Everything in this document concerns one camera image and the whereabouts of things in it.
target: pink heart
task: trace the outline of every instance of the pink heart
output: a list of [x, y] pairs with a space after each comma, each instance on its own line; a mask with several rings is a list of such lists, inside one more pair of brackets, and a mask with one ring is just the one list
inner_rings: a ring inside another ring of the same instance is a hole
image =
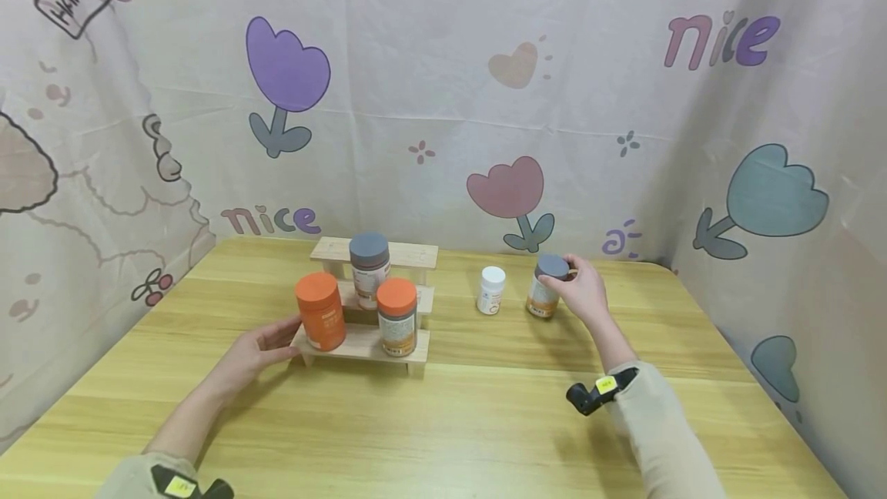
[[536, 45], [530, 42], [521, 43], [514, 54], [494, 55], [488, 62], [490, 74], [506, 87], [523, 89], [530, 85], [533, 72], [536, 72], [538, 51]]

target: hand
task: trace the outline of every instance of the hand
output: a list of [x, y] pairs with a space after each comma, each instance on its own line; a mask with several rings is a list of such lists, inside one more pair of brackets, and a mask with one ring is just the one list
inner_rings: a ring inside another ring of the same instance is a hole
[[588, 260], [574, 254], [565, 255], [564, 260], [577, 271], [573, 279], [564, 282], [550, 276], [539, 276], [539, 282], [557, 291], [567, 303], [567, 307], [583, 320], [586, 326], [602, 316], [608, 316], [607, 289], [600, 273], [597, 273]]
[[234, 341], [200, 386], [225, 402], [233, 400], [268, 366], [298, 357], [299, 350], [290, 343], [301, 323], [297, 314], [247, 331]]

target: bottle label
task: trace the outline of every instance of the bottle label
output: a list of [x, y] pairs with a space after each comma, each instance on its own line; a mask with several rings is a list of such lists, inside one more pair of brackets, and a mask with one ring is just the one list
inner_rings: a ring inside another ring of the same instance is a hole
[[527, 311], [533, 316], [540, 318], [551, 318], [554, 316], [554, 309], [561, 297], [556, 291], [545, 287], [536, 276], [533, 276], [533, 283], [530, 286], [530, 293], [527, 294]]
[[495, 314], [500, 309], [502, 293], [487, 293], [481, 291], [477, 297], [477, 310], [484, 314]]
[[315, 349], [327, 351], [342, 341], [345, 319], [339, 308], [331, 308], [319, 316], [306, 317], [303, 323], [308, 342]]
[[387, 275], [391, 271], [390, 262], [386, 262], [385, 266], [376, 268], [375, 270], [358, 270], [351, 266], [351, 279], [354, 280], [354, 290], [357, 293], [357, 306], [367, 310], [374, 310], [376, 304], [376, 291], [379, 286], [387, 279]]
[[383, 349], [392, 357], [406, 357], [416, 348], [416, 314], [400, 320], [389, 320], [379, 314], [379, 330]]

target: sleeve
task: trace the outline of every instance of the sleeve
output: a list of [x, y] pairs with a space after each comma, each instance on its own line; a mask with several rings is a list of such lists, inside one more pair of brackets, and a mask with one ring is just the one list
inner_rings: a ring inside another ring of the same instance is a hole
[[655, 366], [641, 361], [618, 366], [611, 375], [629, 368], [637, 368], [638, 375], [606, 408], [631, 440], [647, 498], [726, 499], [669, 383]]
[[99, 488], [95, 499], [156, 499], [163, 497], [154, 486], [151, 467], [161, 464], [182, 476], [197, 480], [197, 471], [185, 459], [170, 457], [163, 453], [140, 454], [129, 457], [111, 472], [109, 479]]

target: wooden table surface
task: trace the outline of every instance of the wooden table surface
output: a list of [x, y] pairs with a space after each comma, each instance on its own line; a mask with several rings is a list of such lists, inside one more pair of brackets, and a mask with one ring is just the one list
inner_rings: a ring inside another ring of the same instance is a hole
[[[0, 497], [92, 497], [137, 454], [242, 331], [293, 312], [293, 284], [320, 265], [313, 243], [220, 243], [16, 445]], [[474, 309], [480, 268], [508, 275], [496, 316]], [[316, 359], [268, 369], [224, 415], [200, 466], [238, 498], [644, 496], [601, 411], [564, 399], [601, 365], [561, 306], [524, 311], [530, 256], [444, 252], [424, 379], [401, 365]], [[763, 389], [663, 267], [599, 262], [611, 308], [659, 367], [733, 499], [845, 497]]]

